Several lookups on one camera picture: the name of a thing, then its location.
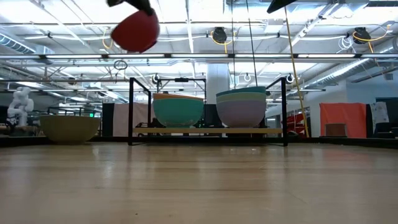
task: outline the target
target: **wooden floor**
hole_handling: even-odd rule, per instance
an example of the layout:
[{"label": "wooden floor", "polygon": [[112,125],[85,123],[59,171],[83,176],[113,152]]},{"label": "wooden floor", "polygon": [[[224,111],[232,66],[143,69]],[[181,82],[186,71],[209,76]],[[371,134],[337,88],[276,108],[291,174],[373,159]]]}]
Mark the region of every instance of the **wooden floor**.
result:
[{"label": "wooden floor", "polygon": [[0,149],[0,223],[397,223],[398,151],[323,144]]}]

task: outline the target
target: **white robot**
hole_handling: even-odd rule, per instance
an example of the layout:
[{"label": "white robot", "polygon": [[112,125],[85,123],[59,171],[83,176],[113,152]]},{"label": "white robot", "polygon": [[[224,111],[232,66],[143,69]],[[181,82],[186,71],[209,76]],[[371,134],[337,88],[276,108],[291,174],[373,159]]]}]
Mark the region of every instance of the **white robot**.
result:
[{"label": "white robot", "polygon": [[27,125],[27,112],[33,111],[34,102],[29,99],[30,88],[29,87],[19,87],[17,91],[14,92],[14,99],[12,100],[10,106],[8,107],[8,121],[15,125],[17,123],[16,117],[19,117],[19,122],[17,127],[22,127]]}]

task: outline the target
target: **orange panel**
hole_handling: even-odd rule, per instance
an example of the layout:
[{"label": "orange panel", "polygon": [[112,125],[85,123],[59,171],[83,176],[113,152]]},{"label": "orange panel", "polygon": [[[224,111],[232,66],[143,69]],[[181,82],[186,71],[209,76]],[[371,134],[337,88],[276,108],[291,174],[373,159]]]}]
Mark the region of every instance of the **orange panel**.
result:
[{"label": "orange panel", "polygon": [[366,105],[363,103],[320,103],[321,136],[326,124],[345,124],[347,137],[366,138]]}]

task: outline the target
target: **wooden shelf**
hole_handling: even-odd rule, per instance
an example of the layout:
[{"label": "wooden shelf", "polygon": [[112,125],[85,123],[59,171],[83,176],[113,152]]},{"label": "wooden shelf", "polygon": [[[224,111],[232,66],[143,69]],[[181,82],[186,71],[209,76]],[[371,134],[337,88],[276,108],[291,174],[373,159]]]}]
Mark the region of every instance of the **wooden shelf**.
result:
[{"label": "wooden shelf", "polygon": [[281,134],[282,128],[134,128],[134,133]]}]

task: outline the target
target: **purple bowl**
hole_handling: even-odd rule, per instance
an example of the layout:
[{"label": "purple bowl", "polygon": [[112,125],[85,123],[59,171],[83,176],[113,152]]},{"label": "purple bowl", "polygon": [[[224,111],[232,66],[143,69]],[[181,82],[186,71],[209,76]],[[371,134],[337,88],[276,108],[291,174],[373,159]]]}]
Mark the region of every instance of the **purple bowl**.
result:
[{"label": "purple bowl", "polygon": [[258,100],[236,100],[217,103],[220,120],[230,128],[253,128],[266,115],[267,103]]}]

